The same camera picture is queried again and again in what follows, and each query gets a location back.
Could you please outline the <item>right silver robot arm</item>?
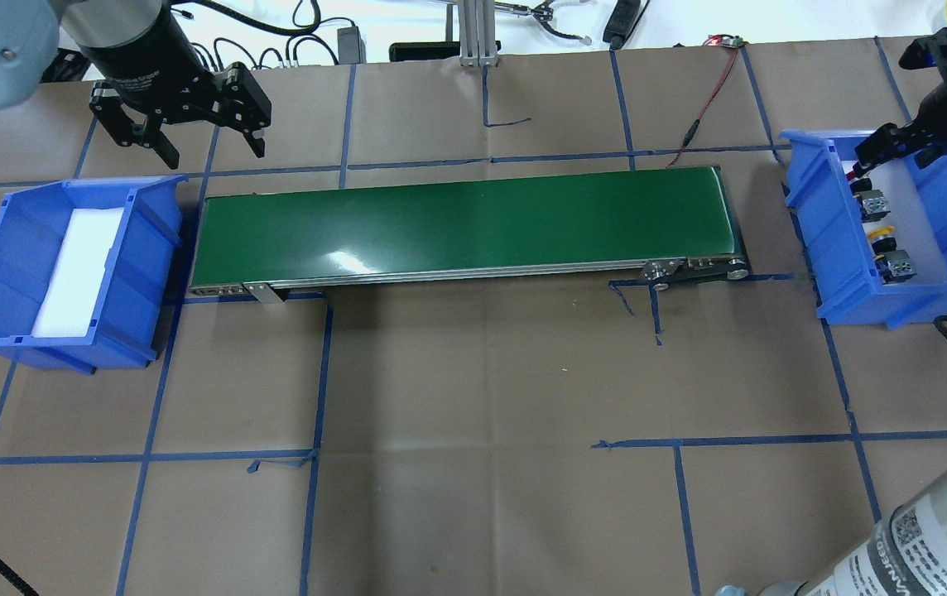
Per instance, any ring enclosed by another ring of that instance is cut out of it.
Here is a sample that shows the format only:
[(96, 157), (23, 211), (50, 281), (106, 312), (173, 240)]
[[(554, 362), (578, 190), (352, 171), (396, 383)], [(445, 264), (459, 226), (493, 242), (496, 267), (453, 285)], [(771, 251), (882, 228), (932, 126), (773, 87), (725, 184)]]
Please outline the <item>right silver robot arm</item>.
[[(913, 41), (905, 70), (940, 84), (905, 125), (786, 131), (786, 204), (826, 324), (929, 322), (947, 342), (947, 27)], [(947, 595), (947, 470), (813, 577), (766, 595)]]

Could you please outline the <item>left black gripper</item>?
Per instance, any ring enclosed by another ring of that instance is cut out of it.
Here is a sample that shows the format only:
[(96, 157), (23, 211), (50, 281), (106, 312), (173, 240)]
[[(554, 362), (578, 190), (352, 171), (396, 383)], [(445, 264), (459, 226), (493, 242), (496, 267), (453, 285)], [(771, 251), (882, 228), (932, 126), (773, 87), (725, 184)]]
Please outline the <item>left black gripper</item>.
[[(265, 157), (272, 101), (243, 63), (209, 72), (174, 17), (156, 17), (124, 44), (92, 46), (91, 61), (105, 82), (94, 85), (89, 108), (118, 146), (151, 150), (177, 170), (180, 154), (161, 132), (163, 118), (205, 120), (242, 133), (253, 155)], [(126, 105), (148, 116), (137, 122)]]

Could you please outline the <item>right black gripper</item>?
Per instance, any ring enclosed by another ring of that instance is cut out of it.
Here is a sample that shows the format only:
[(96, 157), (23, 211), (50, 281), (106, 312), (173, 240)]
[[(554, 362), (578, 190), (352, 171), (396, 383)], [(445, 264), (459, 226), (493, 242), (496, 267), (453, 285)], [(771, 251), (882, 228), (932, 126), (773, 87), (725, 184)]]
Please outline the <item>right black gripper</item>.
[(947, 29), (913, 41), (901, 54), (900, 66), (905, 70), (934, 67), (940, 84), (924, 97), (909, 124), (885, 123), (855, 147), (856, 171), (874, 170), (914, 151), (920, 170), (947, 156)]

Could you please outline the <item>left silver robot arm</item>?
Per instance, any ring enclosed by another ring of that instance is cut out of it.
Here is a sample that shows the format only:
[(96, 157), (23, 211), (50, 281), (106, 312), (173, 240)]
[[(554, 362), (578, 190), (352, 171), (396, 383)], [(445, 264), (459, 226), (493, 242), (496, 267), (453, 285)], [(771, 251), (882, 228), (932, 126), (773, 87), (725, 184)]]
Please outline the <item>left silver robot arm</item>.
[(146, 148), (177, 169), (163, 127), (209, 122), (242, 133), (264, 157), (266, 92), (246, 65), (202, 64), (168, 1), (0, 1), (0, 110), (34, 94), (62, 31), (103, 76), (89, 109), (118, 146)]

